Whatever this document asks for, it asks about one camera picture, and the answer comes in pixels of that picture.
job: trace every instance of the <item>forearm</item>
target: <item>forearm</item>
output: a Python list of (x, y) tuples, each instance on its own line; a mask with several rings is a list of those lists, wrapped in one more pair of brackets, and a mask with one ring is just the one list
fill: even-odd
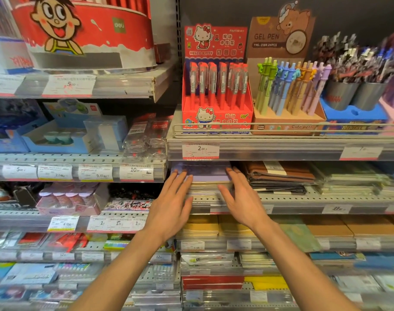
[(119, 311), (152, 255), (163, 243), (151, 232), (140, 230), (69, 311)]
[(272, 256), (301, 310), (358, 310), (277, 223), (267, 218), (254, 232)]

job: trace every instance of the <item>right hand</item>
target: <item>right hand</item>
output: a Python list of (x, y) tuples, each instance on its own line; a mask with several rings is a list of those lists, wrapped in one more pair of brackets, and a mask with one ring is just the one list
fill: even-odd
[(258, 193), (252, 189), (246, 177), (239, 169), (233, 167), (226, 169), (234, 184), (234, 196), (224, 185), (217, 185), (227, 207), (233, 217), (241, 224), (254, 231), (259, 225), (265, 225), (270, 221), (262, 206)]

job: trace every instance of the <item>gray pen holder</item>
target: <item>gray pen holder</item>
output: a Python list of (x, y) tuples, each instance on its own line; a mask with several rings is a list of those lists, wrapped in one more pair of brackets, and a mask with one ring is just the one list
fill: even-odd
[(360, 83), (338, 83), (329, 81), (325, 101), (335, 110), (345, 110), (351, 102)]
[(362, 83), (351, 101), (365, 111), (373, 110), (386, 89), (387, 83)]

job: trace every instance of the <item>cartoon eye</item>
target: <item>cartoon eye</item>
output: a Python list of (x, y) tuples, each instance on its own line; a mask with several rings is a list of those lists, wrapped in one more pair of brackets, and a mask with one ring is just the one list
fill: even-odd
[(53, 18), (53, 9), (51, 8), (50, 4), (43, 3), (43, 12), (44, 12), (44, 15), (46, 15), (46, 17), (48, 19)]
[(61, 20), (65, 20), (66, 19), (65, 9), (60, 4), (56, 5), (56, 14), (57, 14), (57, 17), (59, 19), (61, 19)]

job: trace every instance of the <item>hand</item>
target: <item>hand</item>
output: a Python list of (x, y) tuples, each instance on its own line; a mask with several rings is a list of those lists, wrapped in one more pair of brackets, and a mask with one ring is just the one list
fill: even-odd
[(233, 217), (252, 231), (259, 225), (267, 224), (270, 218), (262, 206), (258, 193), (251, 188), (245, 175), (236, 167), (233, 170), (227, 168), (226, 171), (233, 181), (235, 198), (224, 185), (219, 184), (217, 187)]
[(187, 172), (183, 171), (177, 177), (178, 171), (174, 170), (164, 183), (159, 197), (151, 204), (148, 218), (143, 230), (152, 234), (153, 238), (161, 238), (161, 243), (173, 237), (185, 225), (191, 211), (193, 197), (185, 195), (193, 182), (189, 175), (184, 182)]

